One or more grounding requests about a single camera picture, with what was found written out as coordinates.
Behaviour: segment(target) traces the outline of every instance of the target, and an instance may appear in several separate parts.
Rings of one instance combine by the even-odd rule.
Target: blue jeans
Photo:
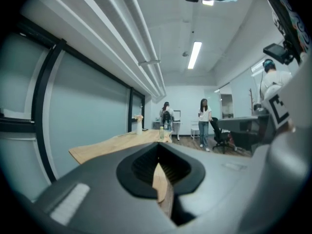
[[[199,143],[202,144],[204,147],[208,147],[208,127],[209,122],[207,121],[199,121]]]

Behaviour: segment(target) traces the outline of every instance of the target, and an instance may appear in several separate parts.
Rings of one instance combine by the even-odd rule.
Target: floor
[[[181,136],[180,140],[177,140],[176,136],[172,136],[172,142],[174,144],[178,144],[185,147],[190,147],[197,150],[204,151],[199,146],[199,138],[195,138],[194,140],[190,136]],[[214,137],[208,137],[208,147],[211,150],[211,152],[222,154],[223,153],[223,147],[216,147],[213,149],[213,147],[216,145],[216,141],[214,140]],[[235,155],[235,156],[246,156],[251,157],[252,154],[250,151],[246,151],[244,149],[238,148],[237,151],[234,151],[232,148],[226,147],[225,148],[225,154],[226,155]]]

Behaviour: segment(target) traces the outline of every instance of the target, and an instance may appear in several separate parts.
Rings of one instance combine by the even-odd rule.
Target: table
[[[129,132],[124,135],[112,137],[111,139],[97,144],[72,148],[69,150],[69,153],[79,164],[83,164],[84,162],[97,156],[118,152],[137,145],[151,142],[172,143],[170,134],[171,132],[165,131],[165,138],[161,140],[159,138],[159,130],[150,129],[143,131],[142,135],[137,135],[136,132]],[[168,184],[166,175],[161,166],[158,164],[154,172],[153,188],[157,190],[159,203],[165,199]]]
[[[179,134],[180,134],[180,126],[181,126],[181,124],[182,124],[181,121],[174,121],[173,122],[173,125],[174,125],[174,127],[173,127],[173,134],[176,133],[177,140],[180,140]],[[153,128],[154,129],[160,129],[160,121],[153,121]]]

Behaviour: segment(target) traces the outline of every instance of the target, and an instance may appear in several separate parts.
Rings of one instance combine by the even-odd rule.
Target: bottle
[[[160,136],[160,139],[164,139],[164,127],[160,127],[159,136]]]

